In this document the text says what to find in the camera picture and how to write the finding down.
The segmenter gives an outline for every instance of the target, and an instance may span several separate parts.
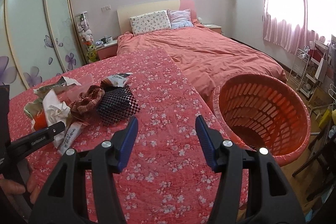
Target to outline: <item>orange plastic basket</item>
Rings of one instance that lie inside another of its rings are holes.
[[[309,142],[305,104],[271,76],[233,75],[214,89],[208,105],[233,142],[249,150],[268,148],[280,166],[295,161]]]

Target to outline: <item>bedspread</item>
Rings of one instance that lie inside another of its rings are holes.
[[[169,54],[205,102],[232,73],[259,72],[286,82],[284,70],[272,58],[199,23],[139,36],[127,32],[118,38],[117,54],[153,47],[162,47]]]
[[[223,138],[227,136],[173,60],[163,50],[146,50],[95,62],[64,76],[78,79],[92,73],[95,84],[99,84],[108,75],[129,71],[133,75],[128,84],[141,108],[136,114],[139,132],[126,169],[114,175],[127,223],[205,223],[220,175],[206,165],[195,131],[196,117],[203,115],[208,126],[219,130]],[[54,77],[36,87],[57,80]],[[11,99],[8,120],[12,140],[31,132],[23,107],[34,99],[32,89]],[[73,143],[77,151],[93,149],[127,125],[122,121],[106,127],[94,114],[89,123]],[[59,158],[52,143],[29,156],[40,185]],[[244,171],[240,205],[247,201],[246,174]],[[96,221],[91,172],[86,173],[86,178],[89,216]]]

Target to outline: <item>pillow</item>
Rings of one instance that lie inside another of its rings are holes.
[[[169,17],[165,10],[131,17],[130,21],[134,35],[171,29]]]
[[[190,18],[190,9],[184,11],[167,10],[172,29],[193,27]]]

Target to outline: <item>purple pillow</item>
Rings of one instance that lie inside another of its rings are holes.
[[[190,18],[190,9],[184,11],[167,10],[172,29],[193,27]]]

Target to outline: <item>metal bolt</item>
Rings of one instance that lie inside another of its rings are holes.
[[[233,143],[230,140],[225,140],[223,141],[223,145],[226,147],[231,147],[233,145]]]
[[[267,148],[265,148],[265,147],[259,148],[259,152],[260,152],[261,154],[263,154],[263,155],[267,155],[267,154],[268,154],[268,150],[267,150]]]
[[[71,155],[73,155],[73,154],[75,153],[75,150],[72,149],[72,148],[70,148],[70,149],[68,149],[65,153],[66,153],[68,156],[71,156]]]
[[[112,143],[110,141],[104,141],[102,142],[101,146],[104,148],[108,148],[112,145]]]

